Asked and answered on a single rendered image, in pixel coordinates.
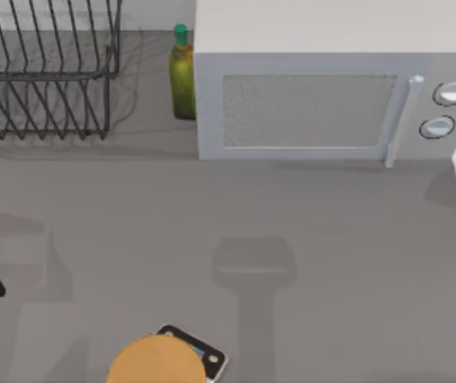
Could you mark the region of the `green bottle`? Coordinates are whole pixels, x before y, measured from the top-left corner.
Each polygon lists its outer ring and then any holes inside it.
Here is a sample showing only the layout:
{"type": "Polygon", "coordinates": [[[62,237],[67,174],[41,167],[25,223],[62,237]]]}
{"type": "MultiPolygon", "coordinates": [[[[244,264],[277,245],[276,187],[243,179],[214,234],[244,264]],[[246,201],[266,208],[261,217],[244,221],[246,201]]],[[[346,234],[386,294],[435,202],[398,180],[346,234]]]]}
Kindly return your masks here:
{"type": "Polygon", "coordinates": [[[196,119],[193,47],[188,43],[188,30],[184,24],[173,29],[175,44],[169,54],[169,80],[172,110],[178,120],[196,119]]]}

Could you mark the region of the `pale microwave oven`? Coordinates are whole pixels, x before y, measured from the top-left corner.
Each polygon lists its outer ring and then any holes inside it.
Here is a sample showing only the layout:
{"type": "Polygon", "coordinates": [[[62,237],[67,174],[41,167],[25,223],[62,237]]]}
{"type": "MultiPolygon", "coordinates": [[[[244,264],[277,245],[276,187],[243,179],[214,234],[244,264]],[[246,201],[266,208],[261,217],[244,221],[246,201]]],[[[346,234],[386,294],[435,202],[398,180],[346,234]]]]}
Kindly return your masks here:
{"type": "Polygon", "coordinates": [[[456,81],[456,0],[196,0],[198,53],[409,53],[430,59],[399,146],[400,160],[450,160],[456,128],[439,140],[419,134],[425,120],[456,105],[433,101],[456,81]]]}

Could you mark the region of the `round orange bread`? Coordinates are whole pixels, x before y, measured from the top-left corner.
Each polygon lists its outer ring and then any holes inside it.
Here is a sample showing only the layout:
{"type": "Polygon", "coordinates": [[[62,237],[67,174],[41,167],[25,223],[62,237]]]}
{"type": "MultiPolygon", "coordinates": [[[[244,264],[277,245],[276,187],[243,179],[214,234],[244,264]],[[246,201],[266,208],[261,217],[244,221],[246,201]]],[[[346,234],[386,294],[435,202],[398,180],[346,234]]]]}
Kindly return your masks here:
{"type": "Polygon", "coordinates": [[[126,345],[113,359],[105,383],[206,383],[202,360],[178,338],[151,334],[126,345]]]}

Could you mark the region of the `small microwave knob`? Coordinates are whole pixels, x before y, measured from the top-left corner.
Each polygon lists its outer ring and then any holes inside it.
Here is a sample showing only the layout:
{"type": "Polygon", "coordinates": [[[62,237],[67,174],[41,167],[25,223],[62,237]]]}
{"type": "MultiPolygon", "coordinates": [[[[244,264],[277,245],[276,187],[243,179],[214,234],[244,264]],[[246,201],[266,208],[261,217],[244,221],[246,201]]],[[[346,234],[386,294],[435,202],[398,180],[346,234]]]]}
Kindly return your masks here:
{"type": "Polygon", "coordinates": [[[419,134],[427,140],[439,140],[449,136],[456,128],[456,121],[451,116],[439,116],[425,120],[419,127],[419,134]]]}

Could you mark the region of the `microwave door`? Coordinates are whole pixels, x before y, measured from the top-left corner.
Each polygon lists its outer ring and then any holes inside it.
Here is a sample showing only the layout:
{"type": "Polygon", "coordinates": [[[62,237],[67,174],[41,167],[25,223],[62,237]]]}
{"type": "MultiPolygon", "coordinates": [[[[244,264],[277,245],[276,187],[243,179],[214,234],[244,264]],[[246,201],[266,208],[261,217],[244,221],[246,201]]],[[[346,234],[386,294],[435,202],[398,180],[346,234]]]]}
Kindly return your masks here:
{"type": "Polygon", "coordinates": [[[409,53],[198,53],[203,160],[385,160],[407,80],[430,59],[409,53]]]}

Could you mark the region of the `large microwave knob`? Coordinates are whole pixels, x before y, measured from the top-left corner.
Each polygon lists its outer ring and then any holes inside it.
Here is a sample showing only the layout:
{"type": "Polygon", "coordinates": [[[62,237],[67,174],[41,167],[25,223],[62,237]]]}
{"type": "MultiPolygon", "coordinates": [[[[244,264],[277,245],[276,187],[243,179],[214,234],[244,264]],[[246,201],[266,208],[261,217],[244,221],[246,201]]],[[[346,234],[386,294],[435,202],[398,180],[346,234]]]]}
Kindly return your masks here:
{"type": "Polygon", "coordinates": [[[433,92],[433,101],[442,107],[456,105],[456,81],[448,81],[439,84],[433,92]]]}

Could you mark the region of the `black kitchen scale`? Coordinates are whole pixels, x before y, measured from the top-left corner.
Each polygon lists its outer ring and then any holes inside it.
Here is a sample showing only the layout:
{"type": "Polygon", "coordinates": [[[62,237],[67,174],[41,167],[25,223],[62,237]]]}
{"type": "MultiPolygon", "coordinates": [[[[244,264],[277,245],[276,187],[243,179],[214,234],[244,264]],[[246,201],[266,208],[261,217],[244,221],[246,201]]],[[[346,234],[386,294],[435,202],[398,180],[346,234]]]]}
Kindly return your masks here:
{"type": "Polygon", "coordinates": [[[226,353],[189,331],[171,323],[163,324],[156,334],[172,336],[187,343],[202,361],[206,374],[206,383],[220,383],[222,374],[229,363],[226,353]]]}

